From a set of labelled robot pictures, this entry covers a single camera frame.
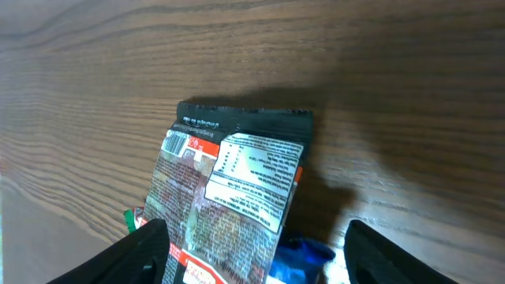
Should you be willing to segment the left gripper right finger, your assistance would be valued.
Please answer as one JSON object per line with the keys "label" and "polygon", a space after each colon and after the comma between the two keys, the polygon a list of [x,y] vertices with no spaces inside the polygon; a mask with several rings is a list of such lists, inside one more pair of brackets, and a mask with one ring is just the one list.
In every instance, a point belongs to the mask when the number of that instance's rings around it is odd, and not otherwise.
{"label": "left gripper right finger", "polygon": [[457,284],[357,219],[343,251],[351,284]]}

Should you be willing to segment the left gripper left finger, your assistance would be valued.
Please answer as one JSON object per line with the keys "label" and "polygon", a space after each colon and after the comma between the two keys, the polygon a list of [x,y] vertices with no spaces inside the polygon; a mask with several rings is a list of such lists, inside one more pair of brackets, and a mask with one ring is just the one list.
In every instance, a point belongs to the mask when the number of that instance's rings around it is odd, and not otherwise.
{"label": "left gripper left finger", "polygon": [[49,284],[161,284],[169,248],[166,221],[153,219]]}

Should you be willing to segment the black snack packet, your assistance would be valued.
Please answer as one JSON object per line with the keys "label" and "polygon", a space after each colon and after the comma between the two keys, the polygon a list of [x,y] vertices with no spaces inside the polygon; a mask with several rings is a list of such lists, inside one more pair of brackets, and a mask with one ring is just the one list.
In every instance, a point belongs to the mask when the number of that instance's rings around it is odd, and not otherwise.
{"label": "black snack packet", "polygon": [[265,283],[309,145],[309,110],[181,102],[136,224],[166,222],[163,283]]}

